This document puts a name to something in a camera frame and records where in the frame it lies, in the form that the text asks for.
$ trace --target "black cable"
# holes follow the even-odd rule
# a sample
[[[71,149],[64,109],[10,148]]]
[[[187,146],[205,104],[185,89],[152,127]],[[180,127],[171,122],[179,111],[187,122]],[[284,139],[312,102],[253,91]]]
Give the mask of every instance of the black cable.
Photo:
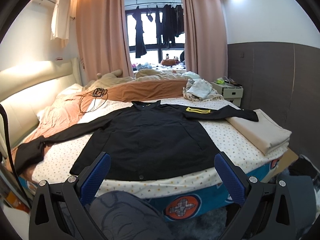
[[[93,103],[93,107],[92,107],[89,111],[86,111],[86,112],[85,112],[85,111],[82,111],[82,110],[81,110],[82,101],[83,101],[83,99],[84,99],[87,95],[89,95],[90,93],[92,93],[91,96],[95,98],[95,99],[94,99],[94,103]],[[109,95],[108,95],[108,89],[96,88],[95,90],[92,90],[92,91],[90,91],[90,92],[87,92],[87,93],[83,94],[83,95],[81,96],[80,100],[79,100],[80,113],[81,113],[81,114],[85,114],[85,113],[89,113],[89,112],[93,112],[93,111],[97,110],[97,109],[94,109],[94,107],[95,107],[95,105],[96,105],[96,99],[97,99],[97,97],[103,97],[104,95],[107,95],[107,98],[104,100],[103,104],[101,104],[99,107],[97,107],[97,109],[99,109],[101,106],[103,106],[104,103],[108,100],[108,97],[109,97]]]
[[[0,104],[0,114],[2,116],[2,119],[3,119],[3,124],[4,124],[4,138],[5,138],[5,144],[6,144],[6,147],[7,147],[7,153],[8,153],[8,158],[9,158],[9,162],[10,162],[10,166],[11,166],[11,170],[12,170],[12,173],[19,185],[19,188],[20,190],[22,191],[22,194],[23,196],[25,197],[28,205],[29,205],[29,208],[31,209],[32,205],[29,201],[29,198],[26,194],[26,192],[24,191],[20,181],[19,181],[19,178],[18,178],[18,175],[17,175],[17,172],[14,168],[14,165],[13,165],[13,160],[12,160],[12,155],[11,155],[11,147],[10,147],[10,142],[9,142],[9,126],[8,126],[8,116],[7,116],[7,113],[5,112],[4,110],[4,107]]]

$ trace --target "nightstand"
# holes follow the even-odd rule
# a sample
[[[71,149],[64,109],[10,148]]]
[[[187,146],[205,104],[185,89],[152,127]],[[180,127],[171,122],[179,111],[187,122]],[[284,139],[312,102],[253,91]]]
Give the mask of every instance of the nightstand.
[[[227,85],[226,83],[223,85],[219,85],[216,83],[211,83],[212,87],[217,90],[217,92],[223,96],[223,98],[236,106],[240,106],[241,98],[243,95],[242,87],[235,87]]]

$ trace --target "brown wainscoting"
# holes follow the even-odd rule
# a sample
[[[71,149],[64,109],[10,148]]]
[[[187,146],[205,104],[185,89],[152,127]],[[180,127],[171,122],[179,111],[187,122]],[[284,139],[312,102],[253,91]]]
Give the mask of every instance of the brown wainscoting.
[[[320,168],[320,49],[283,42],[228,45],[228,76],[242,108],[262,109],[292,131],[290,148]]]

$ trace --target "blue gripper pad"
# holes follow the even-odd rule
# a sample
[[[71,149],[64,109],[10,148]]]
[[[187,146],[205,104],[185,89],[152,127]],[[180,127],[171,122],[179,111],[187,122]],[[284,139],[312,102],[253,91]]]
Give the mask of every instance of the blue gripper pad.
[[[228,190],[232,201],[242,206],[245,202],[245,187],[220,153],[214,157],[214,167]]]
[[[108,174],[111,166],[111,158],[109,154],[105,154],[100,161],[93,168],[92,172],[88,175],[85,182],[80,188],[80,202],[84,206],[90,204],[104,178]]]

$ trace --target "yellow stripe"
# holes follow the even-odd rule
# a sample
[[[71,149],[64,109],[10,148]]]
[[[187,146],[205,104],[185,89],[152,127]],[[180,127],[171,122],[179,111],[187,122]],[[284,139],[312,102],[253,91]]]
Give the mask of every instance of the yellow stripe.
[[[202,110],[202,109],[196,109],[196,108],[190,108],[190,107],[188,107],[187,109],[186,109],[186,111],[188,111],[188,112],[194,112],[194,113],[198,113],[198,114],[210,114],[210,109],[208,109],[208,110]]]

